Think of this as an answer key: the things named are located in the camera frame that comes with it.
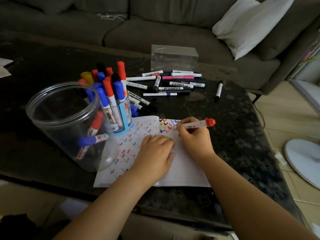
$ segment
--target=black table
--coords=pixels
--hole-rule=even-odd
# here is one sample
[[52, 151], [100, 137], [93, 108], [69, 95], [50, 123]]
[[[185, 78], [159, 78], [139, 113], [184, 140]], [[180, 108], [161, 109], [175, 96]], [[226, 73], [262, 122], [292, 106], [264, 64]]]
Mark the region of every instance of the black table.
[[[93, 201], [105, 190], [93, 188], [95, 173], [78, 167], [38, 130], [26, 116], [25, 106], [41, 89], [78, 80], [80, 73], [94, 69], [99, 61], [116, 71], [117, 61], [122, 60], [127, 76], [133, 76], [149, 71], [150, 60], [23, 40], [0, 43], [0, 57], [14, 60], [8, 66], [12, 76], [0, 79], [0, 177]], [[214, 103], [216, 86], [217, 80], [207, 79], [205, 88], [195, 88], [189, 96], [148, 99], [158, 106], [156, 115], [160, 118], [214, 118], [217, 124], [210, 128], [210, 135], [216, 153], [301, 221], [245, 89], [225, 81], [220, 101]], [[230, 228], [211, 188], [152, 187], [138, 206], [143, 214], [190, 221], [197, 228], [208, 225]]]

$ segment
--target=open notebook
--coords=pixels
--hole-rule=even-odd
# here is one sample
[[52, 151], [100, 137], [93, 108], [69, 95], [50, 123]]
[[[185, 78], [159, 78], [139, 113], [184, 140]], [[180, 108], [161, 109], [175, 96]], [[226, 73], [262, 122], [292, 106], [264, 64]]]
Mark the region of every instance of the open notebook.
[[172, 138], [175, 146], [171, 152], [176, 153], [169, 172], [155, 186], [197, 186], [210, 187], [209, 182], [182, 144], [178, 132], [171, 130], [178, 120], [159, 119], [158, 116], [144, 116], [132, 119], [130, 131], [116, 135], [119, 143], [119, 154], [113, 164], [103, 171], [97, 172], [94, 187], [108, 187], [120, 175], [131, 167], [141, 143], [147, 135], [165, 135]]

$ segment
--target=yellow marker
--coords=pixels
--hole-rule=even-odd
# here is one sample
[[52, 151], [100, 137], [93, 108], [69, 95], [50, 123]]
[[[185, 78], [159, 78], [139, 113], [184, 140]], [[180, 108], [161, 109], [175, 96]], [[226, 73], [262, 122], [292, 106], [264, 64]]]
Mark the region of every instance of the yellow marker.
[[82, 72], [81, 77], [84, 78], [90, 85], [94, 84], [91, 72]]

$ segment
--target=hand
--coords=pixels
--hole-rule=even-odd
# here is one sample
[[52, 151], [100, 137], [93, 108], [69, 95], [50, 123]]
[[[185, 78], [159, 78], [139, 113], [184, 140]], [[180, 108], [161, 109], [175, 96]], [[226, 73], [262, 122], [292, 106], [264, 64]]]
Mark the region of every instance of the hand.
[[168, 172], [174, 153], [170, 153], [174, 141], [166, 136], [146, 136], [130, 170], [153, 186]]
[[181, 120], [177, 124], [179, 137], [188, 152], [194, 157], [196, 161], [206, 158], [210, 155], [215, 155], [211, 144], [210, 134], [207, 127], [200, 127], [196, 129], [186, 129], [182, 124], [199, 121], [195, 117], [188, 117]]

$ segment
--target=clear plastic box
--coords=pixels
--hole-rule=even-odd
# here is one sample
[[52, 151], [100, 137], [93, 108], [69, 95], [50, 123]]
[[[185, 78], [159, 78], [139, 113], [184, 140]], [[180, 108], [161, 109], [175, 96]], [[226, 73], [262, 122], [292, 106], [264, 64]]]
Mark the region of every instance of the clear plastic box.
[[151, 71], [195, 71], [198, 57], [195, 48], [153, 44]]
[[[92, 102], [81, 96], [84, 89], [94, 92]], [[66, 82], [43, 89], [30, 99], [26, 113], [86, 171], [103, 170], [118, 156], [113, 129], [97, 91], [89, 84]]]

